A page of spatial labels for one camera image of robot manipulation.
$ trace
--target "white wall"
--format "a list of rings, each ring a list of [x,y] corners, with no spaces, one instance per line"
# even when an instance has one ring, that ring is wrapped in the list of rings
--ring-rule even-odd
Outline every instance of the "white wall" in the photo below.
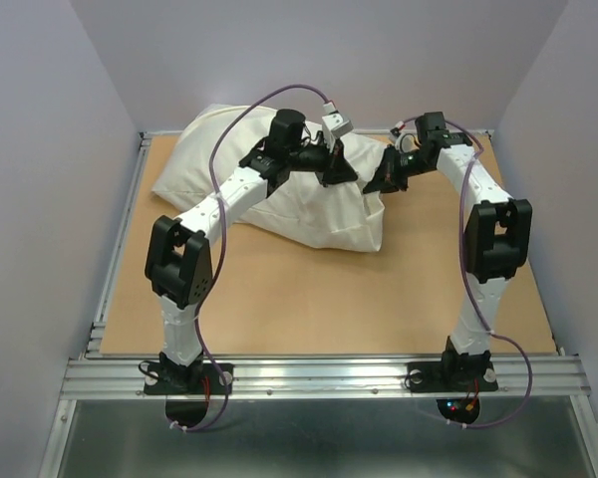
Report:
[[[556,339],[598,412],[598,0],[571,0],[494,135],[505,184],[534,206],[531,264]]]
[[[288,83],[357,127],[443,109],[494,127],[566,0],[72,0],[140,130]],[[306,93],[272,105],[314,117]]]
[[[37,476],[137,147],[68,0],[0,1],[0,477]]]

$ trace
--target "pillowcase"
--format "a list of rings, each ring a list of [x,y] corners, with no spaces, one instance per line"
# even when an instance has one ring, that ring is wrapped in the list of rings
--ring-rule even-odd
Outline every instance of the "pillowcase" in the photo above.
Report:
[[[219,136],[247,107],[213,105],[181,134],[152,192],[186,211],[201,202],[212,184],[208,160]],[[268,134],[276,110],[256,108],[226,136],[215,157],[223,183],[255,143]],[[306,121],[310,134],[321,129]],[[314,248],[375,252],[381,248],[384,205],[379,193],[364,195],[364,186],[379,167],[386,145],[348,133],[344,155],[357,171],[356,182],[323,187],[314,173],[291,172],[288,181],[240,220]]]

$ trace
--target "wooden board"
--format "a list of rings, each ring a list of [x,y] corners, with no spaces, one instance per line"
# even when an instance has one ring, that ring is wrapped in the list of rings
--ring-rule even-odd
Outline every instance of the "wooden board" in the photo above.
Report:
[[[144,276],[154,221],[178,214],[150,189],[175,136],[152,140],[102,341],[103,354],[156,354],[160,308]],[[500,181],[489,140],[481,160]],[[458,195],[439,173],[384,196],[378,253],[315,250],[252,226],[229,229],[221,278],[200,316],[218,354],[439,353],[463,296],[457,258]],[[218,244],[213,257],[218,255]],[[529,352],[555,346],[529,266],[503,296],[496,331]],[[494,341],[495,352],[515,352]]]

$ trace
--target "robotic arm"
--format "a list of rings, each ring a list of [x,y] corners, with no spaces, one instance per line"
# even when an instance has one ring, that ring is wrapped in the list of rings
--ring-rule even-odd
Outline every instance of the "robotic arm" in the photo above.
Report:
[[[324,108],[323,132],[315,144],[302,142],[302,114],[280,110],[268,136],[221,185],[219,197],[211,194],[177,218],[163,216],[154,224],[145,273],[159,296],[164,322],[163,351],[154,370],[160,377],[166,375],[175,387],[170,393],[187,392],[199,379],[195,364],[200,363],[202,350],[194,321],[198,305],[211,287],[210,246],[221,232],[217,199],[223,201],[229,226],[274,193],[291,171],[313,172],[324,187],[357,180],[340,139],[352,125],[331,103]],[[456,191],[461,190],[473,156],[469,138],[449,132],[442,113],[422,115],[416,126],[419,149],[401,150],[403,138],[396,128],[398,147],[386,148],[365,193],[403,191],[409,177],[434,170],[445,175]],[[464,232],[468,281],[493,328],[500,297],[527,257],[531,206],[525,200],[512,199],[477,163],[469,176],[466,211],[471,211]],[[503,232],[496,232],[496,227]],[[183,253],[179,254],[176,249],[181,247]],[[409,369],[409,387],[415,392],[464,391],[475,379],[482,391],[497,389],[495,375],[491,379],[489,333],[468,297],[441,363],[411,363]],[[150,393],[148,386],[145,392]]]

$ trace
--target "metal plate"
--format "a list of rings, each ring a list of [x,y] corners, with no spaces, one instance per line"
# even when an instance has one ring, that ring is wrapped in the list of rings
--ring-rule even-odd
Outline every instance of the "metal plate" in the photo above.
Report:
[[[485,398],[480,421],[517,404]],[[163,402],[82,401],[60,476],[594,476],[568,397],[533,398],[486,431],[426,413],[437,416],[434,400],[233,400],[213,431],[183,434]]]

